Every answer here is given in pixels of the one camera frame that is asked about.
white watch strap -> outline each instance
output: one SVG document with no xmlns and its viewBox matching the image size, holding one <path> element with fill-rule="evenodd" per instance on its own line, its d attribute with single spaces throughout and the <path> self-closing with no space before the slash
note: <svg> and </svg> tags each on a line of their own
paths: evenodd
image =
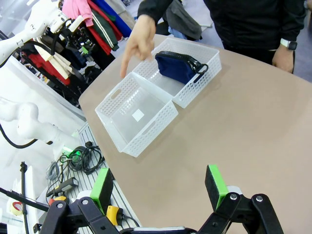
<svg viewBox="0 0 312 234">
<path fill-rule="evenodd" d="M 281 39 L 281 44 L 285 47 L 288 48 L 290 41 L 289 40 L 285 40 L 285 39 Z"/>
</svg>

blue pouch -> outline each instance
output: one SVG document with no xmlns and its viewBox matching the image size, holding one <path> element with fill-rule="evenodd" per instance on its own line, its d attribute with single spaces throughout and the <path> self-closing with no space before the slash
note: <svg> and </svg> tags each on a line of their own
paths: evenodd
<svg viewBox="0 0 312 234">
<path fill-rule="evenodd" d="M 196 74 L 199 76 L 194 83 L 208 71 L 207 64 L 201 64 L 189 55 L 179 54 L 171 51 L 160 51 L 155 55 L 158 62 L 159 72 L 166 77 L 187 84 Z"/>
</svg>

white label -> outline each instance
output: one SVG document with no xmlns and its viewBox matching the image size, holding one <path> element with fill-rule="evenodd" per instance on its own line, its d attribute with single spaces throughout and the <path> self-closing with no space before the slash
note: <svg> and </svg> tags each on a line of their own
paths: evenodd
<svg viewBox="0 0 312 234">
<path fill-rule="evenodd" d="M 144 114 L 140 111 L 140 109 L 137 109 L 132 116 L 137 122 L 139 122 L 143 118 Z"/>
</svg>

watch face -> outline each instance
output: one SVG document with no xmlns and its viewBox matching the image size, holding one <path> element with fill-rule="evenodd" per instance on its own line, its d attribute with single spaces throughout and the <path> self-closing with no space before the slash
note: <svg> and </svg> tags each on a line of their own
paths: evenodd
<svg viewBox="0 0 312 234">
<path fill-rule="evenodd" d="M 289 49 L 289 50 L 295 50 L 296 48 L 297 48 L 297 42 L 291 41 L 291 42 L 289 43 L 288 49 Z"/>
</svg>

white box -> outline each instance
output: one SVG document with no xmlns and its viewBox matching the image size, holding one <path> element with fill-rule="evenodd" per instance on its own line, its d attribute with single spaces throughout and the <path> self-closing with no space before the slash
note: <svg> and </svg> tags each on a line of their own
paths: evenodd
<svg viewBox="0 0 312 234">
<path fill-rule="evenodd" d="M 96 108 L 119 152 L 137 157 L 178 115 L 172 97 L 135 73 Z"/>
<path fill-rule="evenodd" d="M 200 91 L 216 76 L 221 70 L 219 51 L 214 48 L 195 44 L 193 42 L 167 38 L 152 51 L 155 56 L 160 51 L 172 51 L 180 54 L 187 54 L 197 59 L 201 63 L 209 66 L 208 71 L 194 83 L 198 77 L 195 75 L 186 85 L 174 79 L 165 77 L 159 73 L 156 59 L 152 62 L 143 61 L 134 70 L 151 83 L 157 85 L 168 94 L 172 100 L 185 108 L 200 93 Z"/>
</svg>

